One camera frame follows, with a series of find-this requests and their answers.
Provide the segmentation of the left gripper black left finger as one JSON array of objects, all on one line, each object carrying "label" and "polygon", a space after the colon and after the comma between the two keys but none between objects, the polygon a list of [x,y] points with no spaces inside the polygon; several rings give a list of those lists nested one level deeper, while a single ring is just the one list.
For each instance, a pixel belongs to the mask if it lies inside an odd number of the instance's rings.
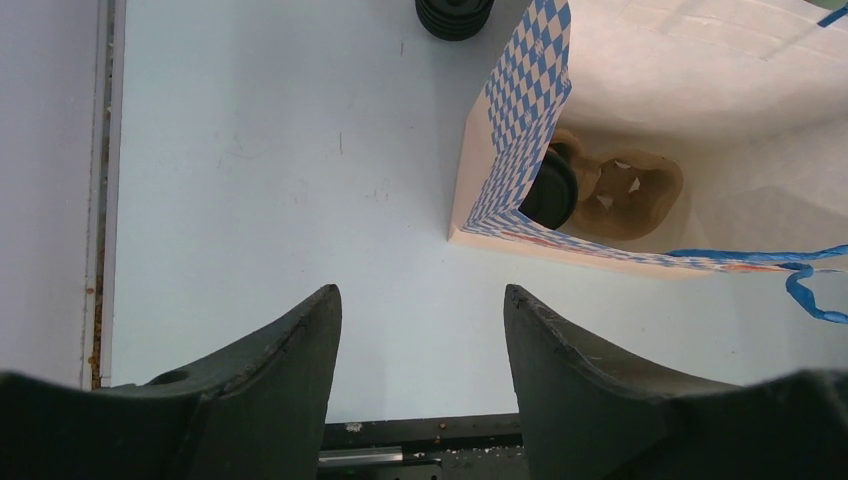
[{"label": "left gripper black left finger", "polygon": [[341,334],[326,285],[281,318],[143,385],[1,375],[5,479],[312,479]]}]

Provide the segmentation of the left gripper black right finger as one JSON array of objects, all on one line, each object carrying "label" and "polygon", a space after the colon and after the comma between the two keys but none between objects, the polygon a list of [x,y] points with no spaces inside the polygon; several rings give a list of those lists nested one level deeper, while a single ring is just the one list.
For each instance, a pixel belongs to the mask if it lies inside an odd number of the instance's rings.
[{"label": "left gripper black right finger", "polygon": [[508,285],[505,338],[534,479],[843,479],[847,374],[748,386],[633,354]]}]

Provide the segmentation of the separated brown pulp cup carrier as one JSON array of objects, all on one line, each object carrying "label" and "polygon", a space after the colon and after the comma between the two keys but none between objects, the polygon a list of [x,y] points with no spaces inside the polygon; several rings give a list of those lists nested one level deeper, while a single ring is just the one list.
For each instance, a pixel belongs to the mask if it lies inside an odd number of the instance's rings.
[{"label": "separated brown pulp cup carrier", "polygon": [[577,205],[567,224],[601,239],[631,241],[650,234],[684,187],[672,158],[636,149],[592,157],[565,128],[555,129],[548,151],[566,160],[577,180]]}]

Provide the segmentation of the black cup lid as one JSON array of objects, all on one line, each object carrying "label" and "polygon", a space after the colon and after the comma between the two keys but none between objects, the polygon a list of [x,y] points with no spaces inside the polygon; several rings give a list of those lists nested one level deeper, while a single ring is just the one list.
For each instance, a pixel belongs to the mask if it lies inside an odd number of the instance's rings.
[{"label": "black cup lid", "polygon": [[573,215],[577,203],[574,170],[557,150],[548,149],[519,212],[549,230],[558,230]]}]

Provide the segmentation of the paper takeout bag blue handles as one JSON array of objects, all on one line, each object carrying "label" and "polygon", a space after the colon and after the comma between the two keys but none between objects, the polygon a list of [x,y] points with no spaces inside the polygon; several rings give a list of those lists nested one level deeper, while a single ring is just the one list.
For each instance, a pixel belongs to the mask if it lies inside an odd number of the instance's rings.
[{"label": "paper takeout bag blue handles", "polygon": [[[684,187],[631,241],[549,230],[519,207],[556,128],[590,156],[674,159]],[[450,241],[657,277],[847,268],[843,1],[534,1],[471,108]]]}]

